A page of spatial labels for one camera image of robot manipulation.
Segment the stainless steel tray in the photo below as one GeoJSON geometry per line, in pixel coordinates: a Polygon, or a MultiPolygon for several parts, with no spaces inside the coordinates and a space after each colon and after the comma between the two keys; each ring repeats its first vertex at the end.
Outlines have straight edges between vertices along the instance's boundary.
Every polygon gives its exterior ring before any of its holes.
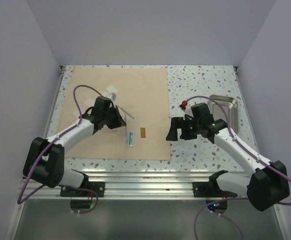
{"type": "MultiPolygon", "coordinates": [[[[238,101],[234,97],[229,96],[223,96],[223,95],[216,95],[212,94],[210,98],[214,101],[216,101],[222,109],[225,111],[229,122],[230,127],[234,130],[234,132],[237,134],[239,132],[239,123],[238,123],[238,101]]],[[[215,120],[223,119],[226,121],[226,117],[221,110],[221,108],[214,102],[214,101],[208,101],[208,107],[210,112],[213,115],[213,118],[215,120]]]]}

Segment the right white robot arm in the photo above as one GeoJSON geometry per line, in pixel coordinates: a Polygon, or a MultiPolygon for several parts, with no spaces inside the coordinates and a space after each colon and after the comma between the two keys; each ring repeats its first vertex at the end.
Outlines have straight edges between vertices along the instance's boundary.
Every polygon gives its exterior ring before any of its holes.
{"type": "Polygon", "coordinates": [[[290,195],[287,169],[282,162],[273,162],[243,143],[226,121],[214,119],[206,103],[190,106],[185,100],[180,108],[184,116],[171,119],[167,141],[202,136],[230,155],[246,173],[245,177],[227,170],[212,174],[206,188],[208,194],[217,197],[228,192],[246,197],[261,212],[290,195]]]}

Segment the steel scalpel handle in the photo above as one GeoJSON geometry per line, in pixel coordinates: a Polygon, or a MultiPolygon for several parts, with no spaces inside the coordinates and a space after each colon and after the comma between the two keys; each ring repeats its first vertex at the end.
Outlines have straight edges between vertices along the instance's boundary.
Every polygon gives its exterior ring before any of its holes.
{"type": "Polygon", "coordinates": [[[132,116],[129,112],[127,112],[125,109],[123,109],[122,107],[118,106],[118,108],[127,116],[129,116],[131,119],[135,119],[134,116],[132,116]]]}

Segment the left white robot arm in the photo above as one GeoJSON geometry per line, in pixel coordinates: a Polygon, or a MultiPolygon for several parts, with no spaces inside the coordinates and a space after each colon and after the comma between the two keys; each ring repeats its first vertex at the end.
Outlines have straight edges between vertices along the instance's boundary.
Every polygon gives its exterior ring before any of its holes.
{"type": "Polygon", "coordinates": [[[86,175],[65,167],[65,155],[104,126],[110,130],[127,124],[110,98],[99,96],[79,119],[62,132],[48,138],[35,138],[23,167],[23,176],[49,188],[71,187],[82,197],[90,189],[86,175]]]}

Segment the green white packet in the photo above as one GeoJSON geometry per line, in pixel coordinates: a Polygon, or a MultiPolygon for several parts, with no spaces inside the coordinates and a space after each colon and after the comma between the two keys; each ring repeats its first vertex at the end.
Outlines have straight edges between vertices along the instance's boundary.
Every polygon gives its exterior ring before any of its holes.
{"type": "Polygon", "coordinates": [[[128,148],[132,148],[134,146],[134,138],[135,134],[133,131],[125,130],[125,146],[128,148]]]}

